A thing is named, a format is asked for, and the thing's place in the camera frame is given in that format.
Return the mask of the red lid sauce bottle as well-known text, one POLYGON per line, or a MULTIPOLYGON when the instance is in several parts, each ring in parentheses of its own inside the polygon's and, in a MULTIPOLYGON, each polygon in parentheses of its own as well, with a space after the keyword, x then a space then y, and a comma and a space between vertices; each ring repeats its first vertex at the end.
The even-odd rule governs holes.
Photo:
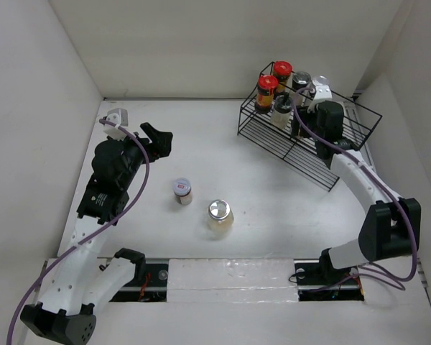
POLYGON ((275 96, 286 91, 288 80, 293 72, 292 65, 283 60, 278 60, 273 65, 272 75, 278 80, 278 86, 275 90, 275 96))
POLYGON ((274 100, 279 82, 273 75, 261 75, 257 82, 257 95, 254 108, 260 114, 267 114, 274 100))

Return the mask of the black knob grinder bottle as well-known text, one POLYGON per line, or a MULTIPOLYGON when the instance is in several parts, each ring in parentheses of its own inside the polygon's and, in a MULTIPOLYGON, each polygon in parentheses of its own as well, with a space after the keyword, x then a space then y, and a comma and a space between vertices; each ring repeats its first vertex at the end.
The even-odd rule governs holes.
POLYGON ((276 97, 270 122, 279 129, 286 129, 292 112, 292 100, 288 93, 276 97))

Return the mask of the silver lid blue label bottle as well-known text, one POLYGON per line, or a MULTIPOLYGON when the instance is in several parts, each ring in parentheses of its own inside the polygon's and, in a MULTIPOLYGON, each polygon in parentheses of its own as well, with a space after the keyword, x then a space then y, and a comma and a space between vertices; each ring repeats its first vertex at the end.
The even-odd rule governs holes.
POLYGON ((329 80, 323 75, 312 77, 311 86, 316 92, 330 92, 329 80))

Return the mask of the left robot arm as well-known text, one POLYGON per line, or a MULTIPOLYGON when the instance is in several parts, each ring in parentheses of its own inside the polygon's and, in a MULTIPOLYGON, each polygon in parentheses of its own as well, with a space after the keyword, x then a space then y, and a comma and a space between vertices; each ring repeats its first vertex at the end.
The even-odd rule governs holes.
POLYGON ((101 123, 122 135, 98 144, 91 163, 93 173, 77 209, 67 249, 46 270, 55 275, 46 292, 25 305, 20 320, 36 336, 58 344, 87 344, 103 307, 127 285, 149 282, 144 254, 122 248, 99 274, 97 259, 119 219, 139 200, 128 189, 141 166, 168 157, 173 135, 141 124, 145 137, 106 119, 101 123))

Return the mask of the silver lid glass jar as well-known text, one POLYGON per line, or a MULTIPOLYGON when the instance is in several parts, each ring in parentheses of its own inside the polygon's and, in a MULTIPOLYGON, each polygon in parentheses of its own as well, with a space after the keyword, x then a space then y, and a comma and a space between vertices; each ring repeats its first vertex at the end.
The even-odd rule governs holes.
POLYGON ((208 227, 211 237, 222 239, 232 229, 234 215, 229 203, 223 199, 216 199, 208 205, 208 227))

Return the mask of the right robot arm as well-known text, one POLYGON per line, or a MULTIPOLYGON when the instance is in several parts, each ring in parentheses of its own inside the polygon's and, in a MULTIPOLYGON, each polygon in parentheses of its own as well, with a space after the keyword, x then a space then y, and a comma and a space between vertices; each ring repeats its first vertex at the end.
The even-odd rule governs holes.
POLYGON ((403 290, 417 269, 420 203, 392 190, 344 137, 341 104, 323 101, 312 111, 293 107, 292 113, 296 129, 313 139, 318 158, 346 184, 366 214, 355 239, 321 252, 318 274, 325 288, 368 277, 403 290))

